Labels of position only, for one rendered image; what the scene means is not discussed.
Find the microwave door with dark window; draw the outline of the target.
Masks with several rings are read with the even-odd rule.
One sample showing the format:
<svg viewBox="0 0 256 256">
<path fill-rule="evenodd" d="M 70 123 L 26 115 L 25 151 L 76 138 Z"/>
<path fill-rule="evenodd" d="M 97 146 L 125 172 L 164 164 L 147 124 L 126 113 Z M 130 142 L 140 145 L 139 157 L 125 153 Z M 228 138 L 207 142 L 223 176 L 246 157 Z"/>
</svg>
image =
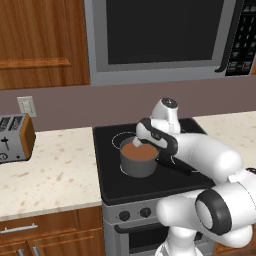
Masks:
<svg viewBox="0 0 256 256">
<path fill-rule="evenodd" d="M 235 1 L 92 0 L 97 70 L 216 70 Z"/>
</svg>

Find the silver toaster with wooden side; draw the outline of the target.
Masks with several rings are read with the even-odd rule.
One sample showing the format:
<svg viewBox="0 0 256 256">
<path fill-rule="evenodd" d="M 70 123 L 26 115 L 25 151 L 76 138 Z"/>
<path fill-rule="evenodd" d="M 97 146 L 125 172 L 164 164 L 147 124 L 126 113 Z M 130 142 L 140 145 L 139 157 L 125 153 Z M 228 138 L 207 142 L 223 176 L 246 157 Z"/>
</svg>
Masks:
<svg viewBox="0 0 256 256">
<path fill-rule="evenodd" d="M 28 114 L 0 116 L 0 164 L 28 161 L 36 134 Z"/>
</svg>

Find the narrow wooden cupboard panel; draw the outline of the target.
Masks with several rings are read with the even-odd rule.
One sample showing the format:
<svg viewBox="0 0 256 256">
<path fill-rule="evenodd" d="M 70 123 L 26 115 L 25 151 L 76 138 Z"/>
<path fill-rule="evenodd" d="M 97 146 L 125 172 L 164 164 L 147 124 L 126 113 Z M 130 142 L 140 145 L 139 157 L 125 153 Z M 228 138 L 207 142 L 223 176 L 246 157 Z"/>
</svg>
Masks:
<svg viewBox="0 0 256 256">
<path fill-rule="evenodd" d="M 77 215 L 81 230 L 91 230 L 102 227 L 102 209 L 100 206 L 79 209 Z"/>
</svg>

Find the silver microwave oven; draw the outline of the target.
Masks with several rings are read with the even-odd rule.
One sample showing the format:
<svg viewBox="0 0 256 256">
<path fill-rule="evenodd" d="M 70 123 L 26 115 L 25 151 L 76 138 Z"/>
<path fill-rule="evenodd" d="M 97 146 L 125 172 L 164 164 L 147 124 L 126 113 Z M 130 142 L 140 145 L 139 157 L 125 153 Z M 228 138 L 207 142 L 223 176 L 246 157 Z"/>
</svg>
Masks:
<svg viewBox="0 0 256 256">
<path fill-rule="evenodd" d="M 256 0 L 85 0 L 91 84 L 256 73 Z"/>
</svg>

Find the oven door with dark window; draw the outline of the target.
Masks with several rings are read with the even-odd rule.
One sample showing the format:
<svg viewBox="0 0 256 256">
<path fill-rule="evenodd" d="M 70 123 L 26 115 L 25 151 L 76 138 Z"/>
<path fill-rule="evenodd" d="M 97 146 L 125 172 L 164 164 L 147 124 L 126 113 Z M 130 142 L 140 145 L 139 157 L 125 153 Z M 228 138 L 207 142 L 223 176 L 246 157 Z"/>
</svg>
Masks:
<svg viewBox="0 0 256 256">
<path fill-rule="evenodd" d="M 149 253 L 156 250 L 167 238 L 169 228 L 152 229 L 144 232 L 134 232 L 119 235 L 128 236 L 128 255 L 142 256 L 143 253 Z M 204 256 L 211 256 L 214 248 L 214 242 L 197 232 L 194 238 L 196 247 Z"/>
</svg>

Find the brown hot chocolate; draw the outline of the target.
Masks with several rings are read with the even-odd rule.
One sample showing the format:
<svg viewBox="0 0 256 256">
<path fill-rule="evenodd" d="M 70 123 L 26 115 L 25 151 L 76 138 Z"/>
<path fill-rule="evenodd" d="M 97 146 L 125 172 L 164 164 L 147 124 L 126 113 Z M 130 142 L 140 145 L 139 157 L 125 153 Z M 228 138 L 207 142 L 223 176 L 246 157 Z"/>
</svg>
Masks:
<svg viewBox="0 0 256 256">
<path fill-rule="evenodd" d="M 123 146 L 121 152 L 129 159 L 142 161 L 153 159 L 158 155 L 157 149 L 150 144 L 143 144 L 140 147 L 135 147 L 132 143 L 128 143 Z"/>
</svg>

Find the silver oven range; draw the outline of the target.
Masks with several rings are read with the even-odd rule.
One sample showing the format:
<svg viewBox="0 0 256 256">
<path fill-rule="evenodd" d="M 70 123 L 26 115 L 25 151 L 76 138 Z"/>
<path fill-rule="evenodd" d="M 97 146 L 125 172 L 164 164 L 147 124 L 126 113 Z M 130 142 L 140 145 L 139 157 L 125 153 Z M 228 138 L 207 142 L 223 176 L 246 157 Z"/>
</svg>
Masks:
<svg viewBox="0 0 256 256">
<path fill-rule="evenodd" d="M 156 204 L 161 198 L 177 194 L 178 192 L 187 192 L 195 189 L 196 187 L 183 187 L 178 189 L 171 187 L 164 188 L 163 186 L 149 183 L 129 184 L 127 187 L 123 184 L 111 186 L 109 191 L 105 191 L 102 194 L 106 256 L 129 256 L 128 236 L 119 235 L 114 229 L 115 225 L 128 228 L 158 223 Z M 144 218 L 140 215 L 140 210 L 144 207 L 151 209 L 151 215 L 148 218 Z M 129 220 L 122 221 L 119 219 L 119 213 L 122 211 L 128 211 L 130 213 Z M 154 256 L 155 252 L 156 250 L 143 253 L 142 256 Z"/>
</svg>

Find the wooden wall cupboard door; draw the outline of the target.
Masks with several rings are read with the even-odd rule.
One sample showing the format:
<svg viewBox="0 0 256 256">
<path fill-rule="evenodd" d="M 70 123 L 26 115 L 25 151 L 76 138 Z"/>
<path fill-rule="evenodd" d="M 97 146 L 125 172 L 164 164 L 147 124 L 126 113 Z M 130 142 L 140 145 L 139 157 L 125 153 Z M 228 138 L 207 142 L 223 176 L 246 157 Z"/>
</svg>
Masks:
<svg viewBox="0 0 256 256">
<path fill-rule="evenodd" d="M 84 0 L 0 0 L 0 91 L 89 83 Z"/>
</svg>

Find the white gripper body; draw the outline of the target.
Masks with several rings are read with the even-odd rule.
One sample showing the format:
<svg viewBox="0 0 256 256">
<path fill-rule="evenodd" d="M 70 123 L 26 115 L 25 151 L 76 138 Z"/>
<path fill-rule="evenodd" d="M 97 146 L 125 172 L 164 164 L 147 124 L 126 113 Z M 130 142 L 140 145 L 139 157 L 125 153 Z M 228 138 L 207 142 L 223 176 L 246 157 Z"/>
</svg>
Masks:
<svg viewBox="0 0 256 256">
<path fill-rule="evenodd" d="M 134 137 L 132 143 L 136 148 L 139 148 L 143 145 L 143 142 L 137 136 Z"/>
</svg>

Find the white wall socket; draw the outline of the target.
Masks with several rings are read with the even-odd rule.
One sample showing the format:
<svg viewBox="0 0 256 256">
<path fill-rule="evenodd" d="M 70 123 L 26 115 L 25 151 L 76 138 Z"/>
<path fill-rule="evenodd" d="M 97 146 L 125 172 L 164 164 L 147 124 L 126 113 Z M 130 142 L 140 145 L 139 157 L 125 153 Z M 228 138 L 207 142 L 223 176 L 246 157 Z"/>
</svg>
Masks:
<svg viewBox="0 0 256 256">
<path fill-rule="evenodd" d="M 32 96 L 23 96 L 17 98 L 21 113 L 26 113 L 30 117 L 36 117 L 36 109 Z"/>
</svg>

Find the wooden base cupboard door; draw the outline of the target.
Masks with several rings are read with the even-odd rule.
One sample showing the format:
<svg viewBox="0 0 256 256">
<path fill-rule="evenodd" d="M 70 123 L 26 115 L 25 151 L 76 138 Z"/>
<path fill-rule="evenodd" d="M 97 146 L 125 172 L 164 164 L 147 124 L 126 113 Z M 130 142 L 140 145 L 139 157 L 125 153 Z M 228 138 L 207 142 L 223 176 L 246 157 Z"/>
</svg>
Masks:
<svg viewBox="0 0 256 256">
<path fill-rule="evenodd" d="M 41 256 L 105 256 L 101 228 L 32 239 L 28 245 L 32 252 L 37 246 Z"/>
<path fill-rule="evenodd" d="M 25 256 L 30 256 L 30 253 L 24 242 L 0 245 L 0 256 L 19 256 L 17 253 L 19 249 L 24 249 Z"/>
</svg>

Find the wooden drawer front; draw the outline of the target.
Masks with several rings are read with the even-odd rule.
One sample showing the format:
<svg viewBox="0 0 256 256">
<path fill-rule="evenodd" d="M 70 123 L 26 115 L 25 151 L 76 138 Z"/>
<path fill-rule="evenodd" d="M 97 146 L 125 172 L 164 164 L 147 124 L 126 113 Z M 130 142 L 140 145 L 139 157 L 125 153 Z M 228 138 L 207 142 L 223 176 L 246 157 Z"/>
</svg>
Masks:
<svg viewBox="0 0 256 256">
<path fill-rule="evenodd" d="M 12 238 L 25 235 L 37 235 L 44 232 L 58 231 L 77 227 L 77 214 L 75 211 L 58 212 L 40 216 L 33 216 L 10 221 L 0 222 L 0 230 L 5 227 L 8 229 L 30 226 L 32 223 L 38 225 L 38 228 L 30 231 L 16 232 L 10 234 L 0 234 L 0 238 Z"/>
</svg>

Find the black hob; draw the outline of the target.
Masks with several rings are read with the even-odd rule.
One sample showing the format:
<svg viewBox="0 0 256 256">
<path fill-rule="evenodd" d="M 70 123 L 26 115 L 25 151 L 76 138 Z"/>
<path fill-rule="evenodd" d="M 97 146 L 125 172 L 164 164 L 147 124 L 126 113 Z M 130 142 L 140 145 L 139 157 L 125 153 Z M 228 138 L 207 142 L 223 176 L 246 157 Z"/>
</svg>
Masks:
<svg viewBox="0 0 256 256">
<path fill-rule="evenodd" d="M 121 142 L 135 135 L 136 124 L 101 126 L 93 129 L 101 198 L 107 205 L 119 205 L 197 189 L 207 189 L 214 182 L 178 159 L 168 167 L 157 164 L 146 178 L 133 178 L 120 169 Z"/>
</svg>

